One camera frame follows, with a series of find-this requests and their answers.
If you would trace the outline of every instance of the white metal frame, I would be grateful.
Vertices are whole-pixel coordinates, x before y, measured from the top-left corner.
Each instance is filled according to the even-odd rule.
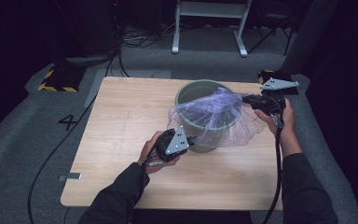
[[[186,2],[177,0],[175,15],[175,34],[173,36],[172,53],[179,52],[180,39],[180,17],[181,16],[200,16],[200,17],[220,17],[220,18],[237,18],[241,19],[240,28],[234,31],[238,48],[242,57],[248,55],[243,45],[241,36],[243,26],[248,17],[249,8],[252,0],[246,0],[245,4],[223,4],[223,3],[205,3],[205,2]]]

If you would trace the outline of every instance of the black jacket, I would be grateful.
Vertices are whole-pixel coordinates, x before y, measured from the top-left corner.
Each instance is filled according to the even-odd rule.
[[[112,185],[98,193],[79,223],[128,224],[144,176],[138,163],[131,164]],[[303,153],[283,159],[282,203],[284,224],[338,223],[330,197]]]

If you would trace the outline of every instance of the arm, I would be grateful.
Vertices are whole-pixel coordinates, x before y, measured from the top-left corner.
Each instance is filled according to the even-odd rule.
[[[101,190],[95,197],[91,206],[84,212],[78,223],[123,223],[130,220],[135,199],[140,192],[142,178],[145,178],[145,186],[149,182],[149,176],[165,166],[173,166],[179,157],[173,161],[158,166],[146,166],[142,168],[147,154],[155,144],[162,132],[156,132],[152,139],[147,141],[142,149],[141,156],[137,162],[133,162],[124,170],[107,188]]]
[[[277,127],[272,119],[260,110],[255,113],[264,120],[272,133]],[[331,199],[313,172],[303,154],[295,134],[295,115],[286,99],[283,111],[285,126],[281,132],[282,148],[282,203],[283,222],[338,223]]]

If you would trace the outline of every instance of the light wood surface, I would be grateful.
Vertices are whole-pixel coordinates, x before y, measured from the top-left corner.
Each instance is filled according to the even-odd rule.
[[[94,103],[61,202],[89,206],[133,161],[155,131],[165,131],[178,90],[191,80],[106,77]],[[259,84],[222,82],[235,92]],[[188,151],[150,176],[138,208],[268,210],[276,187],[274,137],[265,128],[245,147]],[[282,210],[278,201],[276,209]]]

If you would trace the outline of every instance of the black curtain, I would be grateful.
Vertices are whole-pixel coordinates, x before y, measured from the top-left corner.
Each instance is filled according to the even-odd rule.
[[[327,145],[358,202],[358,1],[340,0],[302,74]]]

